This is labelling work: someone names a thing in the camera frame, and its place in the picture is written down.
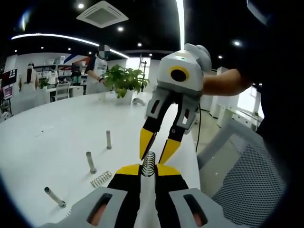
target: floor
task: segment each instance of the floor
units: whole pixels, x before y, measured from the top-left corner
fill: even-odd
[[[201,112],[201,127],[198,145],[198,153],[204,153],[206,145],[220,131],[217,125],[217,119],[212,118],[209,113]],[[198,141],[199,124],[195,124],[191,130],[193,140]],[[201,190],[209,197],[222,186],[223,180],[229,170],[233,167],[239,158],[239,153],[234,145],[229,141],[217,154],[200,170]]]

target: human hand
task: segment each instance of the human hand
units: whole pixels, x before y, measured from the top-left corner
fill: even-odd
[[[100,83],[103,83],[103,84],[104,84],[104,83],[105,83],[105,79],[104,79],[103,77],[101,77],[101,78],[99,78],[99,79],[98,79],[98,82],[100,82]]]

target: shelf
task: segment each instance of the shelf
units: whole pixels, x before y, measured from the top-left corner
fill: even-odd
[[[57,66],[56,64],[51,64],[51,65],[42,65],[42,66],[35,66],[34,69],[39,69],[39,68],[47,68],[47,67],[52,67],[52,66]],[[58,65],[58,67],[72,67],[72,65]]]
[[[71,75],[62,75],[58,77],[72,77]]]

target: black cable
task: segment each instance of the black cable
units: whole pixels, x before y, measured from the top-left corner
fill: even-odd
[[[198,151],[198,145],[199,145],[199,141],[200,141],[200,125],[201,125],[201,109],[200,109],[200,104],[199,104],[199,134],[198,134],[198,140],[197,140],[197,143],[196,143],[196,148],[195,148],[195,152]]]

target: white pot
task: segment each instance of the white pot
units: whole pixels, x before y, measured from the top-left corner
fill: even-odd
[[[123,98],[117,98],[116,103],[118,105],[130,105],[132,101],[133,91],[127,90],[127,93]]]

